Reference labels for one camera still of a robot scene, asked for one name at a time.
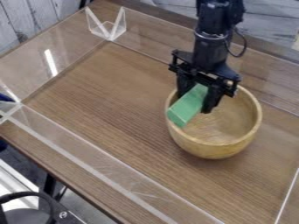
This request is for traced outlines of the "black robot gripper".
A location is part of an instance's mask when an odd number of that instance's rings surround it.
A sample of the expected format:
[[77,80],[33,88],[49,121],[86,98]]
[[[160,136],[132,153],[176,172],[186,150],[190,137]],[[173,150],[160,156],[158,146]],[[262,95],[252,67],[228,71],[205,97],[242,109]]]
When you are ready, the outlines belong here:
[[200,112],[208,114],[218,105],[222,95],[234,96],[240,75],[229,68],[226,59],[232,30],[220,35],[194,32],[190,52],[174,49],[168,70],[176,75],[177,97],[201,84],[208,88]]

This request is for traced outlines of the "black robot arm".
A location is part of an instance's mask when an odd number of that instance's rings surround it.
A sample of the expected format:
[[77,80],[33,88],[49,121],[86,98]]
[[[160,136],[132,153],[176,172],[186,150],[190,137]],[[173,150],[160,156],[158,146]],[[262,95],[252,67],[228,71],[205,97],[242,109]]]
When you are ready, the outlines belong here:
[[182,97],[196,84],[206,88],[200,112],[208,114],[220,104],[221,97],[233,97],[241,81],[226,64],[228,55],[241,57],[229,50],[233,34],[242,40],[236,25],[245,12],[242,0],[196,0],[197,23],[193,29],[190,52],[174,49],[168,69],[176,74],[177,95]]

